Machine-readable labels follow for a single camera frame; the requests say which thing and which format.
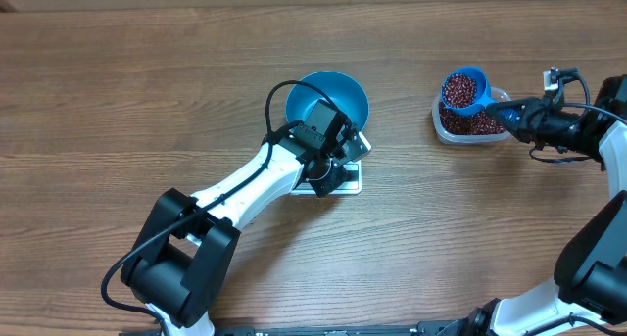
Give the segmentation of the blue plastic measuring scoop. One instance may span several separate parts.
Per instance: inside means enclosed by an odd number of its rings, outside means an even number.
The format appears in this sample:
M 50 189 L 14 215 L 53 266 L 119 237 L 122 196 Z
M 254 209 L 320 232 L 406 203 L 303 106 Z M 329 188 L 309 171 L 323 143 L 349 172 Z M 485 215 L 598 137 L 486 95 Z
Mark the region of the blue plastic measuring scoop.
M 444 109 L 460 117 L 473 117 L 498 103 L 492 97 L 487 75 L 479 67 L 462 67 L 449 74 L 442 83 L 440 99 Z

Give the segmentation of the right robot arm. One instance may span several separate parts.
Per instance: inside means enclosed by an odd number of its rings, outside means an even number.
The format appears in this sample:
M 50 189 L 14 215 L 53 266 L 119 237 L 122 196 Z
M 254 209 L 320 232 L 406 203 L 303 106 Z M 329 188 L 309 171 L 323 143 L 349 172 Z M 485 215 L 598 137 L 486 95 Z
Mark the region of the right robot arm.
M 606 175 L 605 204 L 565 245 L 548 281 L 478 307 L 442 334 L 558 335 L 580 327 L 625 334 L 626 77 L 607 78 L 581 103 L 566 101 L 565 86 L 582 80 L 575 69 L 547 71 L 543 96 L 483 108 L 533 150 L 552 147 L 598 163 Z

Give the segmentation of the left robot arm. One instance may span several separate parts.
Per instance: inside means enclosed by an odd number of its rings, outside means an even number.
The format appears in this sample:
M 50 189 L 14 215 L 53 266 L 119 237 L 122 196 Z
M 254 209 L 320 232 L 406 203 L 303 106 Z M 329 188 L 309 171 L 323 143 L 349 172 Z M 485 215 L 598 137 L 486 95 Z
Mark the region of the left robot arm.
M 365 101 L 290 101 L 287 123 L 269 130 L 242 168 L 191 195 L 162 194 L 115 266 L 142 303 L 137 311 L 155 318 L 163 335 L 211 332 L 207 313 L 243 228 L 300 186 L 324 198 L 349 181 L 346 164 L 371 149 L 362 134 L 369 113 Z

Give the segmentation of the teal round bowl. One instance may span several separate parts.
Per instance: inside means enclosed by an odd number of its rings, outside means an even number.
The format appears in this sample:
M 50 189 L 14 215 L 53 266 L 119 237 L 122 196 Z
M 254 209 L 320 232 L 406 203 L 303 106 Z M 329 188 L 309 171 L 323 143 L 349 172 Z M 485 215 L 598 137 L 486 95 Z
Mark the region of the teal round bowl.
M 370 104 L 362 86 L 341 72 L 321 71 L 305 76 L 302 81 L 324 92 L 345 113 L 359 131 L 363 131 L 370 115 Z M 322 96 L 303 85 L 295 85 L 289 92 L 285 115 L 288 121 L 305 120 Z

